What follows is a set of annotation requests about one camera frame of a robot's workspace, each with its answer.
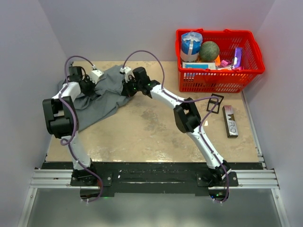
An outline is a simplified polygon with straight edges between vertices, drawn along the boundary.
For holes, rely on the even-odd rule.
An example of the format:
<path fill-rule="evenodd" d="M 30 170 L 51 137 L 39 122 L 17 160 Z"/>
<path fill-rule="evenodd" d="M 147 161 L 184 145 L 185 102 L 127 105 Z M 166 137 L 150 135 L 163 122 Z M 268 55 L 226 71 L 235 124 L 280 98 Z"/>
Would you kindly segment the grey button shirt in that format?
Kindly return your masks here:
<path fill-rule="evenodd" d="M 114 115 L 124 106 L 129 97 L 121 95 L 123 90 L 120 74 L 121 65 L 115 65 L 104 71 L 104 76 L 95 87 L 92 96 L 80 94 L 73 104 L 79 120 L 79 131 Z"/>

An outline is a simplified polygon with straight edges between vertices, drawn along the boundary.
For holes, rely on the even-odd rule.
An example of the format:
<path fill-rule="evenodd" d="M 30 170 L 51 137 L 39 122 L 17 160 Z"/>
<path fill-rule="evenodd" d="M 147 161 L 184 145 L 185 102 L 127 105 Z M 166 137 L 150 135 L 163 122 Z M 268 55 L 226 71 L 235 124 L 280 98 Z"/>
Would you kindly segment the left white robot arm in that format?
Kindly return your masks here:
<path fill-rule="evenodd" d="M 42 101 L 45 124 L 49 134 L 59 139 L 72 156 L 72 179 L 92 186 L 98 183 L 98 174 L 79 139 L 80 124 L 74 101 L 82 91 L 92 94 L 96 84 L 80 66 L 70 66 L 67 79 L 55 96 Z"/>

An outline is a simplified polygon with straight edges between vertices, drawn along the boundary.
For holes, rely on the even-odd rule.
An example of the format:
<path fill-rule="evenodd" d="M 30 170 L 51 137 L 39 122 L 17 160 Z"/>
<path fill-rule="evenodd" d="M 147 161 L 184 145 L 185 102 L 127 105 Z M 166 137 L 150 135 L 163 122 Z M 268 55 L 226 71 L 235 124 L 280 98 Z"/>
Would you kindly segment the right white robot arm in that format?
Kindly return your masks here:
<path fill-rule="evenodd" d="M 171 93 L 160 82 L 151 80 L 143 67 L 122 67 L 120 74 L 125 77 L 122 81 L 122 95 L 133 97 L 137 92 L 142 92 L 143 95 L 161 101 L 173 110 L 177 128 L 192 139 L 206 160 L 211 183 L 217 186 L 226 183 L 228 187 L 231 168 L 208 139 L 194 100 Z"/>

